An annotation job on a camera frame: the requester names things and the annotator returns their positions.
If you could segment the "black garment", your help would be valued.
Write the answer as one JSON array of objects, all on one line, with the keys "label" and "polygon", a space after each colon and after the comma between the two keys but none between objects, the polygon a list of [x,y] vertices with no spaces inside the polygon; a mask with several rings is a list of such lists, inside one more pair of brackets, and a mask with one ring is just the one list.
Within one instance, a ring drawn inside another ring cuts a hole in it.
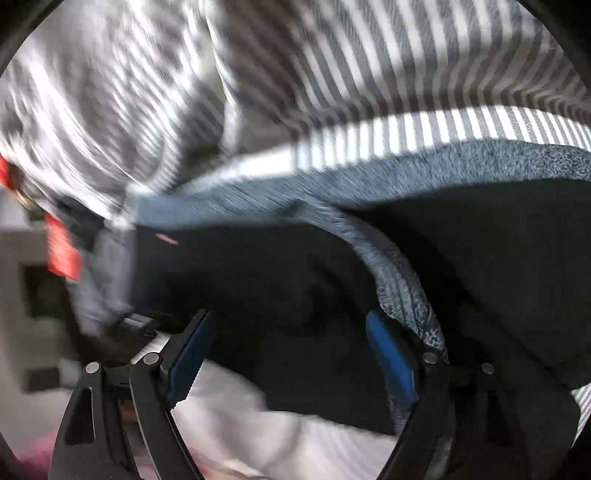
[{"label": "black garment", "polygon": [[161,329],[201,309],[209,358],[270,409],[394,433],[366,319],[500,370],[525,431],[590,415],[590,186],[534,180],[341,205],[245,185],[154,198],[129,242],[129,300]]}]

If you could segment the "blue patterned cloth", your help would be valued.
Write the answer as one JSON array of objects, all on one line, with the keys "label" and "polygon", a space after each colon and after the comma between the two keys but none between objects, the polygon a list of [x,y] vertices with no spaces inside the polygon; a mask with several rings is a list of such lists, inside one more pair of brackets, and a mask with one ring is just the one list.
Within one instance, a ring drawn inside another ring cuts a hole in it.
[{"label": "blue patterned cloth", "polygon": [[301,221],[352,247],[382,310],[442,348],[425,288],[459,274],[535,338],[590,335],[590,155],[561,145],[460,142],[339,171],[225,183],[140,201],[139,227]]}]

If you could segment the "grey white striped bedding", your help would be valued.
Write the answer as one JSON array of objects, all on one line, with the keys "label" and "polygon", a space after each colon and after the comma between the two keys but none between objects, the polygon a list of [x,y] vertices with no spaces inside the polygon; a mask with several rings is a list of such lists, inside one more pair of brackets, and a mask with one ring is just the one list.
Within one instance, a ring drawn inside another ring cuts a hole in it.
[{"label": "grey white striped bedding", "polygon": [[325,170],[467,140],[590,146],[590,94],[516,1],[66,1],[1,77],[23,198]]}]

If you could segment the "white bed sheet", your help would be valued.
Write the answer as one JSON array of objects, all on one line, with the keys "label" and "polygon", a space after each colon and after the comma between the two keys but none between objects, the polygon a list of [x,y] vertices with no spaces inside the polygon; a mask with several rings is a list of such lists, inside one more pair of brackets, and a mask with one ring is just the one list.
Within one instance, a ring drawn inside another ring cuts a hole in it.
[{"label": "white bed sheet", "polygon": [[375,479],[397,442],[267,410],[259,389],[211,362],[172,416],[206,479]]}]

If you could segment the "red fabric item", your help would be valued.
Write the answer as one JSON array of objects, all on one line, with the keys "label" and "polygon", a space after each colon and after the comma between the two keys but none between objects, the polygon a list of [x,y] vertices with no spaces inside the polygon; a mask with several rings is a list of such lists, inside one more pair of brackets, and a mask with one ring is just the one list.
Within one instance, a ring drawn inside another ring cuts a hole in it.
[{"label": "red fabric item", "polygon": [[70,235],[61,220],[45,214],[48,253],[47,266],[53,274],[78,281],[81,273],[81,255],[74,247]]}]

